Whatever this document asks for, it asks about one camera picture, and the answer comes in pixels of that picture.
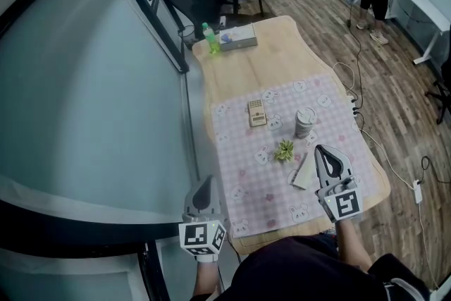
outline white desk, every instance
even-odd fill
[[[414,64],[420,64],[431,58],[430,52],[437,41],[439,35],[450,30],[450,21],[429,1],[429,0],[410,0],[416,6],[418,6],[428,17],[431,19],[432,23],[437,25],[437,30],[432,37],[427,49],[425,50],[423,56],[414,60]]]

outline tissue box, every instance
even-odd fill
[[[221,51],[251,47],[257,45],[254,25],[244,25],[219,32],[219,47]]]

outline sneaker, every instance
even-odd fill
[[[367,29],[368,24],[366,24],[366,22],[358,22],[356,25],[357,29],[363,30],[363,29]]]
[[[388,43],[388,39],[385,38],[378,30],[373,30],[371,33],[369,33],[369,36],[372,38],[372,40],[376,40],[379,44],[385,45]]]

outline black shirt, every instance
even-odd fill
[[[392,278],[406,280],[421,289],[423,300],[428,299],[424,283],[391,254],[381,257],[366,274],[338,259],[329,236],[289,237],[248,256],[231,287],[217,300],[389,300],[384,283]],[[208,297],[199,295],[192,301]]]

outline pink checkered tablecloth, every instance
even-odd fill
[[[251,128],[247,102],[255,99],[263,99],[268,124]],[[318,119],[307,139],[299,140],[294,136],[295,114],[304,107],[313,108]],[[368,147],[329,75],[212,104],[211,115],[234,237],[273,231],[325,215],[314,194],[319,189],[316,171],[307,190],[288,182],[306,152],[313,152],[318,144],[339,149],[350,158],[364,197],[378,193]],[[282,139],[294,142],[292,161],[273,160]]]

